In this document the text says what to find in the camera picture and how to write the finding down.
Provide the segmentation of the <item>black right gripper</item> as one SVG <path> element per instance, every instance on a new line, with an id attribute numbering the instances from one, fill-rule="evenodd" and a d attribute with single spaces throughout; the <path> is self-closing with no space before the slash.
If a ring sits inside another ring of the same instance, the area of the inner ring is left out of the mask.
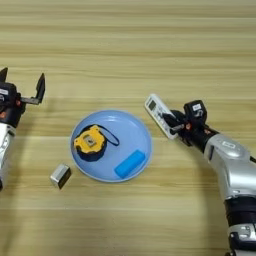
<path id="1" fill-rule="evenodd" d="M 187 122 L 186 115 L 178 110 L 172 110 L 172 114 L 173 116 L 171 114 L 164 113 L 162 117 L 172 132 L 178 132 L 181 130 L 179 132 L 179 136 L 182 142 L 187 146 L 195 146 L 198 150 L 203 152 L 209 139 L 218 134 L 217 131 L 208 126 L 191 127 L 190 129 L 186 129 L 184 128 L 184 124 Z"/>

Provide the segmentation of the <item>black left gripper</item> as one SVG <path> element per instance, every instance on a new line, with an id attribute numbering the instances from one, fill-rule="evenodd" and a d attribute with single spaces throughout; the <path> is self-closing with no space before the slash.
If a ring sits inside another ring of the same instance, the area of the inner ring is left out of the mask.
<path id="1" fill-rule="evenodd" d="M 5 82 L 8 67 L 0 71 L 0 82 Z M 16 128 L 19 124 L 22 114 L 25 112 L 26 104 L 39 105 L 42 103 L 45 94 L 45 75 L 41 74 L 37 86 L 35 97 L 22 97 L 15 99 L 13 103 L 7 104 L 0 101 L 0 123 L 11 125 Z"/>

